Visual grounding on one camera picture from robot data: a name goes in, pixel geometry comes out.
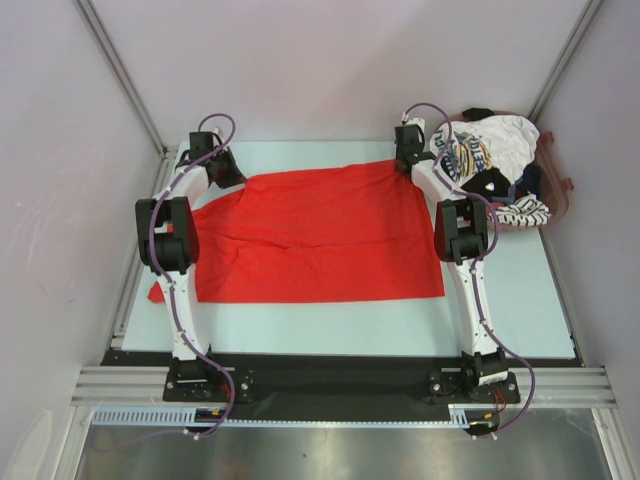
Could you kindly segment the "red tank top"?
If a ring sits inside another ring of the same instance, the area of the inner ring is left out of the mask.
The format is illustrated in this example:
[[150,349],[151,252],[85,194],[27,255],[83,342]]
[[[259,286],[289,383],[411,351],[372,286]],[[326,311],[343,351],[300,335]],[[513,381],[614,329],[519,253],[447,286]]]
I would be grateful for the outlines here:
[[445,294],[422,191],[393,161],[256,175],[194,213],[201,303]]

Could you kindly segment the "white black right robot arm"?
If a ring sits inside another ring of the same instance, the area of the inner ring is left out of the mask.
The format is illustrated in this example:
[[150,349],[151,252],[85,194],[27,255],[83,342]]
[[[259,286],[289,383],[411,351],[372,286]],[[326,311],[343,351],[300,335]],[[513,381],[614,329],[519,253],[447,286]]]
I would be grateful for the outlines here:
[[492,400],[508,379],[504,348],[495,331],[485,287],[484,257],[491,251],[482,197],[455,185],[440,161],[427,152],[423,127],[404,120],[395,127],[396,168],[435,204],[434,247],[451,278],[464,321],[465,346],[456,385],[449,395]]

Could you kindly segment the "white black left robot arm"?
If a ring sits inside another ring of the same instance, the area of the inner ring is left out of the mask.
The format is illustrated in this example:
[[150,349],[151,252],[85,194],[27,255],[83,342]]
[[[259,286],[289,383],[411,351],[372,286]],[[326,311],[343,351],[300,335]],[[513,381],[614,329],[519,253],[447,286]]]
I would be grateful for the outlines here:
[[167,402],[206,402],[229,391],[229,381],[212,365],[209,330],[196,313],[200,242],[193,206],[212,186],[226,189],[245,182],[221,130],[199,129],[189,134],[168,184],[135,204],[139,256],[156,276],[172,328],[163,393]]

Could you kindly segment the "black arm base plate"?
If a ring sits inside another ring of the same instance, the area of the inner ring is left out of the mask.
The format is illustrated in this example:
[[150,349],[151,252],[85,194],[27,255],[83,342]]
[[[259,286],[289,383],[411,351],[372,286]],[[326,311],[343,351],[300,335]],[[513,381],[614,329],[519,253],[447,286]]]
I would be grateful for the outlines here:
[[223,375],[201,361],[162,352],[108,351],[101,367],[120,375],[158,374],[159,398],[197,408],[199,424],[221,418],[249,422],[410,423],[444,420],[453,404],[484,411],[517,405],[530,373],[509,359],[506,379],[481,385],[475,374],[496,366],[459,357],[216,354]]

